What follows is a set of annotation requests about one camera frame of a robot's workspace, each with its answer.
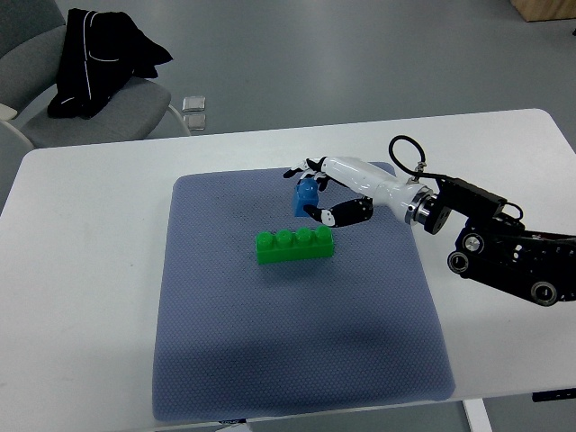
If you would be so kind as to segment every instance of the gray mat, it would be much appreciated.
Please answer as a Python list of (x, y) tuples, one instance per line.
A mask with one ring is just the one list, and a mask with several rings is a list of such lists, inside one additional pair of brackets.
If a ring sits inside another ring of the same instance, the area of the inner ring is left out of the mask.
[[(455, 384), (436, 309), (410, 228), (387, 208), (334, 229), (333, 257), (257, 264), (260, 230), (318, 226), (293, 217), (296, 180), (283, 171), (175, 183), (155, 417), (243, 419), (447, 399)], [(354, 197), (331, 183), (320, 205)]]

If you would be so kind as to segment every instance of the robotic arm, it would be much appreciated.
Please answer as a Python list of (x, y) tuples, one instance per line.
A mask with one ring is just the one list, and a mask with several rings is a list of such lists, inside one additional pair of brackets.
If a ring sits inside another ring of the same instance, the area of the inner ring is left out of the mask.
[[(393, 147), (399, 140), (417, 148), (421, 160), (415, 171), (394, 156)], [(436, 234), (451, 211), (459, 212), (468, 221), (447, 259), (452, 272), (542, 306), (576, 300), (574, 236), (526, 231), (520, 222), (522, 210), (505, 198), (459, 178), (424, 173), (424, 151), (410, 137), (395, 137), (389, 153), (400, 169), (412, 175), (407, 183), (356, 157), (306, 159), (284, 177), (302, 172), (301, 180), (313, 177), (321, 191), (332, 179), (362, 195), (330, 209), (304, 206), (314, 220), (330, 227), (367, 221), (374, 206), (386, 205), (399, 221), (419, 223)], [(438, 193), (419, 183), (421, 177), (435, 179)], [(507, 205), (518, 209), (518, 218), (504, 212)]]

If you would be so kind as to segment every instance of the black cable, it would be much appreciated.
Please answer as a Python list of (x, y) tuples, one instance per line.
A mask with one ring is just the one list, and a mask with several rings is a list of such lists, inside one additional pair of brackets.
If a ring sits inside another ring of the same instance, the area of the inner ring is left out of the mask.
[(520, 215), (516, 218), (517, 221), (520, 221), (524, 217), (524, 211), (518, 204), (514, 204), (513, 202), (506, 202), (506, 205), (514, 207), (516, 210), (518, 210), (518, 213), (520, 213)]
[(435, 178), (435, 179), (448, 179), (451, 178), (448, 175), (443, 175), (443, 174), (432, 174), (432, 173), (425, 173), (423, 171), (412, 171), (411, 169), (406, 168), (399, 160), (398, 158), (394, 155), (394, 145), (400, 141), (400, 140), (404, 140), (409, 142), (410, 144), (412, 144), (412, 146), (414, 146), (416, 148), (416, 150), (418, 151), (418, 153), (420, 154), (420, 164), (425, 165), (426, 164), (426, 155), (424, 154), (424, 149), (422, 148), (422, 146), (420, 146), (420, 144), (413, 138), (408, 137), (406, 135), (398, 135), (394, 138), (392, 138), (392, 141), (390, 141), (390, 145), (388, 146), (388, 154), (390, 155), (390, 158), (392, 159), (392, 161), (394, 162), (394, 164), (396, 164), (396, 166), (398, 166), (399, 169), (401, 169), (402, 171), (404, 171), (407, 174), (410, 174), (411, 176), (416, 177), (417, 179), (420, 177), (423, 178)]

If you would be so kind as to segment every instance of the robot finger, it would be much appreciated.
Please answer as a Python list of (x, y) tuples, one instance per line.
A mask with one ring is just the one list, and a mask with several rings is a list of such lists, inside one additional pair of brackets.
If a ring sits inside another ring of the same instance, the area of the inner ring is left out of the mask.
[(300, 176), (300, 179), (303, 180), (304, 178), (311, 178), (314, 177), (314, 180), (316, 180), (316, 176), (318, 175), (318, 173), (316, 171), (314, 171), (313, 169), (308, 168), (307, 170), (302, 172), (302, 175)]
[(317, 173), (314, 176), (314, 180), (316, 180), (316, 183), (318, 183), (318, 190), (320, 192), (323, 192), (326, 189), (326, 186), (328, 186), (328, 181), (330, 180), (330, 177), (328, 177), (324, 173)]
[(306, 159), (303, 160), (300, 164), (293, 166), (292, 168), (290, 168), (288, 171), (286, 171), (283, 174), (284, 178), (290, 178), (292, 176), (294, 176), (296, 173), (300, 173), (302, 171), (312, 171), (314, 173), (320, 171), (321, 167), (322, 167), (322, 161), (325, 159), (325, 157), (320, 158), (320, 159)]
[(374, 214), (374, 206), (369, 198), (342, 202), (331, 209), (319, 209), (309, 204), (304, 205), (303, 209), (315, 221), (333, 228), (368, 221)]

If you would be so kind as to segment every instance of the green lego brick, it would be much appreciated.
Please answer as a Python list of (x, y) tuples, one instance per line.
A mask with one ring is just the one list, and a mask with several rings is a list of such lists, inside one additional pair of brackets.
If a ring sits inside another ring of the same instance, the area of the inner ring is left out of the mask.
[(256, 236), (256, 259), (259, 264), (333, 255), (332, 230), (325, 225), (315, 230), (300, 228), (296, 232), (280, 229), (276, 234), (263, 231)]

